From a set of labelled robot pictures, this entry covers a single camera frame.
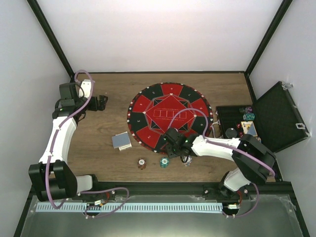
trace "wooden surface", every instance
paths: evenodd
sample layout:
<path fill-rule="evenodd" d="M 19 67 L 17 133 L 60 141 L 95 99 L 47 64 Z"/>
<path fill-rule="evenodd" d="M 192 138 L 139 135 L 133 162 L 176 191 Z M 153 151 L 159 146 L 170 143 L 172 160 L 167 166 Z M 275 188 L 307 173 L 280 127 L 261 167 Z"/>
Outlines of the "wooden surface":
<path fill-rule="evenodd" d="M 227 171 L 236 168 L 233 162 L 214 157 L 193 158 L 188 167 L 179 158 L 173 158 L 167 168 L 161 168 L 163 155 L 136 142 L 128 130 L 126 115 L 129 103 L 139 91 L 168 81 L 198 90 L 214 113 L 219 105 L 251 104 L 243 74 L 93 74 L 92 77 L 94 95 L 103 94 L 109 100 L 105 111 L 87 112 L 73 135 L 68 165 L 75 175 L 96 174 L 99 181 L 219 182 Z M 125 131 L 132 148 L 120 152 L 113 148 L 112 136 Z M 139 158 L 146 159 L 146 169 L 138 169 Z"/>

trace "green poker chip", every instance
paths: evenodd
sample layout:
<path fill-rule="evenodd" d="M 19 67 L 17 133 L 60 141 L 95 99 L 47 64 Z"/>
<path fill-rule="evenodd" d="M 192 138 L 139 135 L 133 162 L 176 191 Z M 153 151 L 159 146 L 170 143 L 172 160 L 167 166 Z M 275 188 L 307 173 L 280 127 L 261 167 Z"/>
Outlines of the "green poker chip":
<path fill-rule="evenodd" d="M 160 167 L 166 168 L 169 165 L 169 159 L 167 157 L 163 157 L 160 160 Z"/>

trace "open case lid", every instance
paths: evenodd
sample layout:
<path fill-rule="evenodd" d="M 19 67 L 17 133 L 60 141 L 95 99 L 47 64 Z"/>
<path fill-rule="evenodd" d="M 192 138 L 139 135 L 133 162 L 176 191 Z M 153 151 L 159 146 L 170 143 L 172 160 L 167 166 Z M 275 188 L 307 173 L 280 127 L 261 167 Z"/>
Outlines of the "open case lid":
<path fill-rule="evenodd" d="M 254 104 L 255 126 L 262 143 L 279 152 L 310 134 L 295 105 L 288 85 L 279 81 Z"/>

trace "white robotic arm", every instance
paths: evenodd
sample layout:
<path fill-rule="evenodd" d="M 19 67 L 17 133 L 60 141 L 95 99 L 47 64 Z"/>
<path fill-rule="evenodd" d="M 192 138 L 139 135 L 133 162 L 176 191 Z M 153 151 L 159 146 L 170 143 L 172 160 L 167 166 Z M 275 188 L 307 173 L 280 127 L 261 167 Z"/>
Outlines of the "white robotic arm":
<path fill-rule="evenodd" d="M 75 176 L 67 166 L 67 157 L 71 138 L 77 128 L 79 118 L 86 110 L 104 110 L 106 96 L 92 97 L 79 113 L 69 118 L 69 115 L 81 108 L 90 97 L 92 82 L 84 80 L 79 95 L 76 83 L 66 83 L 59 86 L 61 99 L 55 105 L 53 112 L 53 129 L 47 147 L 38 164 L 31 165 L 29 176 L 40 201 L 48 199 L 45 185 L 46 164 L 50 158 L 49 173 L 55 177 L 49 179 L 49 189 L 53 199 L 71 198 L 79 192 L 92 188 L 92 175 Z"/>
<path fill-rule="evenodd" d="M 168 142 L 166 150 L 169 158 L 177 156 L 211 156 L 235 162 L 238 168 L 226 173 L 220 184 L 222 186 L 221 189 L 223 187 L 226 189 L 223 190 L 222 194 L 227 196 L 229 193 L 236 192 L 249 183 L 264 184 L 270 173 L 265 167 L 231 148 L 237 148 L 255 156 L 270 168 L 275 162 L 275 155 L 256 138 L 247 134 L 242 138 L 232 139 L 204 138 L 202 135 L 197 134 L 186 138 L 176 129 L 170 128 L 165 133 L 165 139 Z M 225 145 L 225 147 L 210 144 L 207 140 Z"/>

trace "metal track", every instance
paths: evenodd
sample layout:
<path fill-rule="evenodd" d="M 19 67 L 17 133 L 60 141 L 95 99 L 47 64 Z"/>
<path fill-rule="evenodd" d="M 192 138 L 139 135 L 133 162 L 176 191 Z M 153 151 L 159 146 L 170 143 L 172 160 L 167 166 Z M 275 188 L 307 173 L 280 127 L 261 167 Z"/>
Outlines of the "metal track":
<path fill-rule="evenodd" d="M 102 207 L 92 207 L 88 212 L 110 212 L 120 203 L 107 203 Z M 60 209 L 54 209 L 49 202 L 39 202 L 36 212 L 84 212 L 87 203 L 65 203 Z M 117 212 L 173 212 L 173 213 L 222 213 L 221 203 L 126 203 Z"/>

